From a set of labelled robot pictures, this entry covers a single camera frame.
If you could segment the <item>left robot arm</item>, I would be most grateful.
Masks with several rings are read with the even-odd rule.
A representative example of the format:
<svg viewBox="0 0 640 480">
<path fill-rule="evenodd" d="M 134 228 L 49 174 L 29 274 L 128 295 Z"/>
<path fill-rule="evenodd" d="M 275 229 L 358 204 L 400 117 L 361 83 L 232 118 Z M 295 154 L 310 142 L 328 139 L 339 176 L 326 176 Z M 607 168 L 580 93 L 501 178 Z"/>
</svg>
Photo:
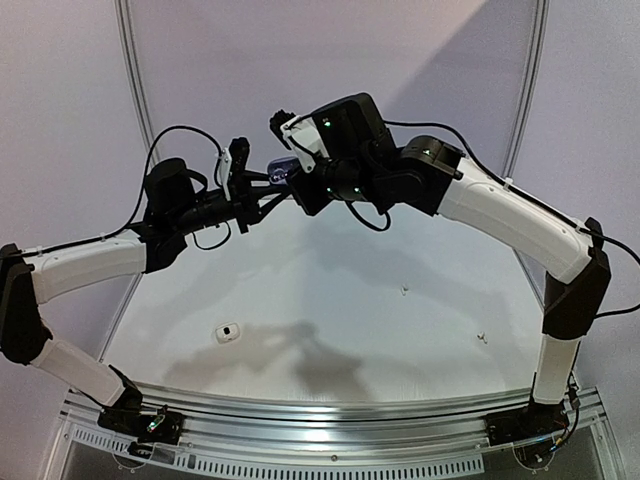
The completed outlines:
<svg viewBox="0 0 640 480">
<path fill-rule="evenodd" d="M 111 419 L 128 434 L 148 426 L 148 412 L 136 401 L 137 388 L 126 376 L 79 347 L 57 337 L 40 306 L 68 292 L 113 278 L 168 268 L 186 249 L 186 237 L 234 220 L 246 232 L 290 193 L 271 185 L 265 174 L 246 172 L 238 161 L 223 187 L 196 190 L 205 178 L 170 158 L 154 166 L 143 181 L 147 206 L 142 221 L 95 241 L 57 250 L 1 249 L 1 353 L 10 362 L 33 366 L 110 408 Z"/>
</svg>

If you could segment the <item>purple earbud charging case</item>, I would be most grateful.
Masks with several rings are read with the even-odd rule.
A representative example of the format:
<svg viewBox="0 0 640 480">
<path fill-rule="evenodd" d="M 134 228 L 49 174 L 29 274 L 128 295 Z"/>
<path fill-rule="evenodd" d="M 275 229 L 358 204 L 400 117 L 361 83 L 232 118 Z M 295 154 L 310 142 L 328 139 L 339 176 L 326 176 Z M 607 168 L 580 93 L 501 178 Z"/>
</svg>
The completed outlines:
<svg viewBox="0 0 640 480">
<path fill-rule="evenodd" d="M 267 165 L 267 175 L 271 185 L 285 185 L 289 172 L 299 166 L 299 160 L 294 156 L 287 156 L 272 160 Z"/>
</svg>

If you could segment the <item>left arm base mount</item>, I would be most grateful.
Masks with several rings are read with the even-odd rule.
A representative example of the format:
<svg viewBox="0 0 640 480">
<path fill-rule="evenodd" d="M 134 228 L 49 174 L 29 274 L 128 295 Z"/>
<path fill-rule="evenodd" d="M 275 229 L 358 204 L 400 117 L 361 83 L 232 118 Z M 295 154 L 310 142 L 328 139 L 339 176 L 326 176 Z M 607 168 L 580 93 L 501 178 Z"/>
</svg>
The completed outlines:
<svg viewBox="0 0 640 480">
<path fill-rule="evenodd" d="M 139 443 L 179 443 L 186 416 L 170 410 L 167 405 L 151 412 L 134 408 L 106 407 L 100 413 L 97 425 L 112 432 L 136 437 Z"/>
</svg>

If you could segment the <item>white earbud charging case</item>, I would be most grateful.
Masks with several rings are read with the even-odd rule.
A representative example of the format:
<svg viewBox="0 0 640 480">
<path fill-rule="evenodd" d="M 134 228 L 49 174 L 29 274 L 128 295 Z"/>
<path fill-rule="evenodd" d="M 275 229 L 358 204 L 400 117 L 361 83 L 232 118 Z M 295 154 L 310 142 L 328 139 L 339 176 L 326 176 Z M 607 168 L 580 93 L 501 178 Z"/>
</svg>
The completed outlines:
<svg viewBox="0 0 640 480">
<path fill-rule="evenodd" d="M 240 327 L 237 323 L 221 325 L 215 330 L 215 338 L 219 344 L 226 344 L 237 340 L 241 335 Z"/>
</svg>

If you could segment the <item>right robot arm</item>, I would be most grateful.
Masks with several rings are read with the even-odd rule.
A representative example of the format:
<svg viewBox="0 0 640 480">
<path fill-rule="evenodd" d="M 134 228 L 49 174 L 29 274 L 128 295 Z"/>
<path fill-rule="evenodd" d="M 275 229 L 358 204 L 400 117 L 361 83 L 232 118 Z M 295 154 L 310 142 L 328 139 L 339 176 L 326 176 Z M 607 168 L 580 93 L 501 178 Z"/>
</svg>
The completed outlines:
<svg viewBox="0 0 640 480">
<path fill-rule="evenodd" d="M 529 405 L 517 427 L 537 436 L 552 424 L 579 345 L 611 281 L 601 226 L 580 223 L 513 187 L 473 157 L 428 135 L 399 147 L 373 98 L 358 93 L 277 127 L 300 161 L 287 184 L 309 216 L 332 201 L 372 204 L 387 215 L 406 204 L 473 227 L 546 270 L 542 341 Z"/>
</svg>

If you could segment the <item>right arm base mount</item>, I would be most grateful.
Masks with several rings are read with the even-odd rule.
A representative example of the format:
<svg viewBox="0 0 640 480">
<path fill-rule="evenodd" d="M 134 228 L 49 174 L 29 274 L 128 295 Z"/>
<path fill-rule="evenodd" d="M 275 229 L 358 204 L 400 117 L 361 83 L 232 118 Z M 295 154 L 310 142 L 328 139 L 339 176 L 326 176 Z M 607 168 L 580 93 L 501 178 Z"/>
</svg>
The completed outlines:
<svg viewBox="0 0 640 480">
<path fill-rule="evenodd" d="M 491 446 L 545 438 L 569 426 L 563 404 L 540 404 L 530 400 L 525 406 L 483 416 Z"/>
</svg>

